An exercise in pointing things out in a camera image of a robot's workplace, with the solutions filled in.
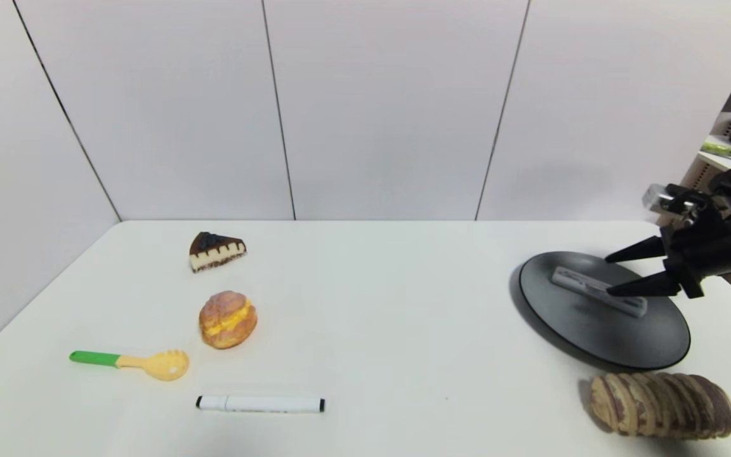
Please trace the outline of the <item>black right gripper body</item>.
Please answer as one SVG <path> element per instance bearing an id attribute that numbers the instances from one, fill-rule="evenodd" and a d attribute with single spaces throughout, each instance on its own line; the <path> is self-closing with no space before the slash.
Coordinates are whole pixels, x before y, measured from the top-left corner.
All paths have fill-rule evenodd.
<path id="1" fill-rule="evenodd" d="M 688 298 L 704 295 L 702 281 L 731 273 L 731 219 L 700 216 L 661 229 L 664 268 Z"/>

